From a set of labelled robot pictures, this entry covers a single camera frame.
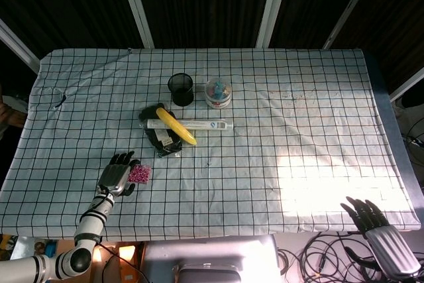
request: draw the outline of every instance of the clear plastic container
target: clear plastic container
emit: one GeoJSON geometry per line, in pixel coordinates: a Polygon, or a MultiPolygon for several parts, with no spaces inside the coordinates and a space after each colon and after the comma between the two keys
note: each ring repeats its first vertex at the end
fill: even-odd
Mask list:
{"type": "Polygon", "coordinates": [[[222,109],[231,102],[231,84],[222,78],[213,78],[205,85],[206,103],[214,109],[222,109]]]}

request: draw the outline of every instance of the white grid tablecloth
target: white grid tablecloth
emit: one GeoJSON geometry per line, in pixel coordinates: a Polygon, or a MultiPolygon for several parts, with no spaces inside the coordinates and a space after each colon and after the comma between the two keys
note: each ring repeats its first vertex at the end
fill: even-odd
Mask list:
{"type": "Polygon", "coordinates": [[[109,240],[355,230],[345,196],[373,201],[400,229],[420,225],[360,50],[53,51],[0,195],[0,232],[72,237],[102,169],[128,150],[152,180],[117,200],[109,240]],[[179,72],[195,83],[184,108],[166,86],[179,72]],[[233,86],[222,110],[203,98],[215,76],[233,86]],[[159,101],[180,119],[232,119],[234,130],[196,131],[196,147],[157,158],[138,114],[159,101]]]}

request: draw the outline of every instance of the pink object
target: pink object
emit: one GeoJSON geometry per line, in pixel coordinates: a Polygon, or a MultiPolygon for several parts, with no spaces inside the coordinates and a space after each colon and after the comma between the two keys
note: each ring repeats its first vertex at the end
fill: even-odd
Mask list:
{"type": "Polygon", "coordinates": [[[152,167],[146,165],[136,165],[130,172],[128,182],[147,184],[152,167]]]}

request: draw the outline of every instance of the robotic arm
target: robotic arm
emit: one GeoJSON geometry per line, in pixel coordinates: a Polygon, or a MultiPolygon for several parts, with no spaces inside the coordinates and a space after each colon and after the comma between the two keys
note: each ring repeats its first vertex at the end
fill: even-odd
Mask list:
{"type": "Polygon", "coordinates": [[[83,274],[91,264],[91,255],[101,240],[115,198],[129,196],[135,185],[125,189],[131,168],[140,164],[131,160],[134,152],[116,154],[104,169],[89,209],[83,213],[74,235],[75,248],[53,258],[37,255],[19,260],[0,262],[1,281],[10,283],[41,283],[49,279],[64,280],[83,274]]]}
{"type": "Polygon", "coordinates": [[[364,260],[346,247],[348,256],[360,266],[382,271],[390,280],[415,282],[421,265],[399,231],[371,201],[346,198],[354,210],[344,203],[341,206],[367,240],[375,260],[364,260]]]}

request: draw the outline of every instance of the container lid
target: container lid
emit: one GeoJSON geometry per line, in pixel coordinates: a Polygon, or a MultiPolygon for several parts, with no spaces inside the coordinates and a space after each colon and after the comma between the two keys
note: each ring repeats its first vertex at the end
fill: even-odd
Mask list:
{"type": "Polygon", "coordinates": [[[224,102],[231,97],[231,84],[222,78],[210,79],[205,85],[206,98],[214,102],[224,102]]]}

